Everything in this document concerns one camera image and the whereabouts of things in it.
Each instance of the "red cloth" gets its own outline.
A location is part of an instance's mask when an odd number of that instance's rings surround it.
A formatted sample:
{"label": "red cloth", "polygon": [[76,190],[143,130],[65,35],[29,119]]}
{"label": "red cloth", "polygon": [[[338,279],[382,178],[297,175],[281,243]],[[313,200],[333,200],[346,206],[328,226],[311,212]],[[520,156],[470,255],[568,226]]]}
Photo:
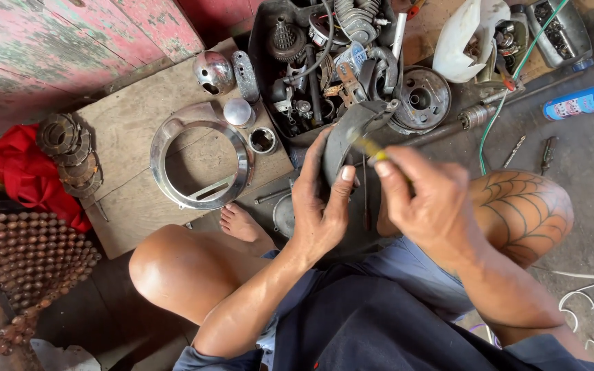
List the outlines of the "red cloth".
{"label": "red cloth", "polygon": [[54,212],[84,233],[91,229],[91,222],[82,206],[64,191],[52,158],[36,145],[36,130],[38,124],[16,125],[0,138],[0,179],[6,194],[23,206]]}

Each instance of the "leg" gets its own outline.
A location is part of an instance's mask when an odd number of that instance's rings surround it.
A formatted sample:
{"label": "leg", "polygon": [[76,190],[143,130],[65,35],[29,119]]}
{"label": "leg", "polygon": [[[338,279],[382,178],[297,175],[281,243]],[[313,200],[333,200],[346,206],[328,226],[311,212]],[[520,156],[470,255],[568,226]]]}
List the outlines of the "leg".
{"label": "leg", "polygon": [[[471,181],[474,215],[485,237],[502,254],[527,268],[571,231],[574,214],[567,192],[541,176],[499,170]],[[382,236],[399,234],[382,197],[377,220]]]}
{"label": "leg", "polygon": [[153,304],[201,325],[221,300],[270,261],[257,256],[275,248],[236,205],[222,209],[221,224],[225,233],[168,225],[146,237],[129,263],[137,291]]}

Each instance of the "fingernail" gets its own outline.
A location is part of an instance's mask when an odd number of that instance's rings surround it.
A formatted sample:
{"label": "fingernail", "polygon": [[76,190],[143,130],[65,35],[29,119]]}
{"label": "fingernail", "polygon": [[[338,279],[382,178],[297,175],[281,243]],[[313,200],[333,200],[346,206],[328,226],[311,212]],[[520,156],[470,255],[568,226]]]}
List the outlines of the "fingernail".
{"label": "fingernail", "polygon": [[353,166],[344,166],[342,169],[341,178],[344,181],[351,181],[354,178],[354,167]]}
{"label": "fingernail", "polygon": [[375,164],[375,172],[380,178],[391,175],[391,167],[386,161],[377,161]]}

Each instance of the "person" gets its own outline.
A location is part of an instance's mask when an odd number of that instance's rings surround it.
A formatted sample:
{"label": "person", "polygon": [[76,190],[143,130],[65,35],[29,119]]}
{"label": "person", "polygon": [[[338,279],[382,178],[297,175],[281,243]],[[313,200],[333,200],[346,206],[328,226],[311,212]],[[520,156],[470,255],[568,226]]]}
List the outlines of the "person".
{"label": "person", "polygon": [[[594,370],[554,298],[524,270],[571,230],[565,190],[512,170],[469,181],[459,165],[388,147],[391,161],[375,165],[377,231],[404,237],[318,271],[346,231],[355,176],[344,166],[327,203],[318,198],[329,131],[295,181],[294,235],[280,253],[235,204],[221,210],[222,232],[168,225],[137,247],[136,289],[200,325],[174,371],[261,362],[280,371]],[[474,308],[502,349],[453,323]]]}

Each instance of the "green wire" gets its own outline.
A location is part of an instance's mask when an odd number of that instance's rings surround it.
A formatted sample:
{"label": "green wire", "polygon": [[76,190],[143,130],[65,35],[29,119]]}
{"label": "green wire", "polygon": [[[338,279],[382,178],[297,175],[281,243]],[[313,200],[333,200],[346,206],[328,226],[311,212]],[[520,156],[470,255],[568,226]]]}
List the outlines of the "green wire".
{"label": "green wire", "polygon": [[[562,9],[568,2],[569,2],[569,0],[563,0],[563,2],[560,3],[560,5],[558,5],[556,10],[553,11],[553,14],[551,14],[551,17],[549,17],[549,19],[546,21],[546,23],[544,23],[544,25],[542,26],[542,28],[540,29],[538,34],[535,35],[533,42],[531,43],[530,47],[528,48],[528,51],[526,52],[526,56],[524,57],[524,59],[521,60],[521,63],[519,63],[519,66],[517,66],[517,68],[515,70],[515,74],[513,75],[514,80],[516,80],[516,78],[519,76],[519,72],[521,72],[521,69],[526,64],[526,60],[528,59],[528,57],[530,57],[530,53],[533,51],[533,48],[537,44],[538,39],[540,38],[540,35],[542,34],[542,32],[544,32],[544,30],[547,28],[547,26],[549,26],[549,23],[553,20],[553,18],[556,17],[556,15],[560,11],[560,9]],[[480,172],[482,173],[482,175],[487,174],[487,172],[485,171],[485,162],[482,159],[482,148],[485,146],[485,139],[487,139],[487,134],[490,132],[491,126],[496,121],[496,118],[498,117],[499,112],[501,112],[501,108],[503,108],[503,103],[505,103],[505,97],[507,97],[507,89],[505,89],[503,98],[501,99],[499,106],[496,108],[496,113],[494,114],[494,116],[491,117],[490,123],[487,124],[487,127],[485,128],[485,131],[482,134],[482,139],[480,139],[480,148],[479,148],[480,150],[478,151],[478,158],[480,159]]]}

